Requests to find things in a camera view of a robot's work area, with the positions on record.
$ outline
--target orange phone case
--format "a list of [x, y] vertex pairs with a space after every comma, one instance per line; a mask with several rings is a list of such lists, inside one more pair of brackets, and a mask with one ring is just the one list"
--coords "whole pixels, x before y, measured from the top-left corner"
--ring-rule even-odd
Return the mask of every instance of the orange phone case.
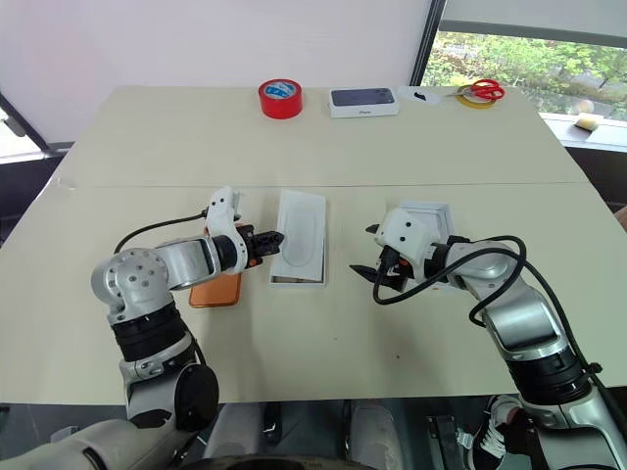
[[189, 304], [196, 308], [203, 306], [234, 306], [239, 300], [242, 274], [229, 276], [222, 274], [217, 279], [192, 287]]

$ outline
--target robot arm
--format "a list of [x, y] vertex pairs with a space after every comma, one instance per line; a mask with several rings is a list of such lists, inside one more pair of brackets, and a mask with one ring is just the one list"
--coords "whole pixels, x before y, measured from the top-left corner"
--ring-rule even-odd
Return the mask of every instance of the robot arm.
[[105, 421], [7, 462], [15, 468], [158, 469], [184, 455], [217, 412], [218, 387], [170, 291], [237, 274], [278, 253], [283, 235], [235, 226], [239, 195], [212, 196], [211, 236], [124, 250], [101, 263], [91, 285], [109, 306], [121, 349], [127, 421]]
[[[428, 227], [401, 209], [366, 230], [383, 247], [378, 269], [352, 268], [374, 283], [378, 303], [405, 300], [437, 281], [466, 290], [480, 302], [483, 308], [473, 311], [482, 321], [475, 322], [485, 326], [506, 362], [550, 468], [582, 463], [627, 468], [627, 446], [603, 388], [591, 380], [559, 315], [519, 276], [523, 266], [530, 266], [521, 242], [520, 255], [496, 239], [470, 243], [452, 237], [440, 244]], [[406, 291], [410, 277], [419, 285]], [[380, 299], [379, 286], [402, 294]]]

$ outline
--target tape roll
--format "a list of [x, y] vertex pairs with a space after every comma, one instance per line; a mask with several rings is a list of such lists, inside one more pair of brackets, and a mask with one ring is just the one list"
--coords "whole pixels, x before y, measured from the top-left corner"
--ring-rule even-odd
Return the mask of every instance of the tape roll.
[[262, 111], [269, 118], [293, 118], [303, 108], [303, 89], [294, 80], [276, 78], [259, 87]]

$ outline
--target window sill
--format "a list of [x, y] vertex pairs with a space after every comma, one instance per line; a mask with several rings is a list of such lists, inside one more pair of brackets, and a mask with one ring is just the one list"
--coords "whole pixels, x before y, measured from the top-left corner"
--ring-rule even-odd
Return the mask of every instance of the window sill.
[[594, 132], [574, 125], [577, 116], [540, 113], [564, 147], [627, 153], [627, 122], [604, 119]]

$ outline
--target green foliage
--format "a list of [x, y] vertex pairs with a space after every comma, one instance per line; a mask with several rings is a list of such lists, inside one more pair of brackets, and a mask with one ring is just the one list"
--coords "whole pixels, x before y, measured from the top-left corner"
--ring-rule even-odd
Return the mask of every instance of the green foliage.
[[587, 99], [610, 105], [607, 118], [627, 120], [625, 49], [440, 31], [422, 83], [460, 86], [478, 78], [520, 87], [541, 112], [576, 114], [574, 104]]

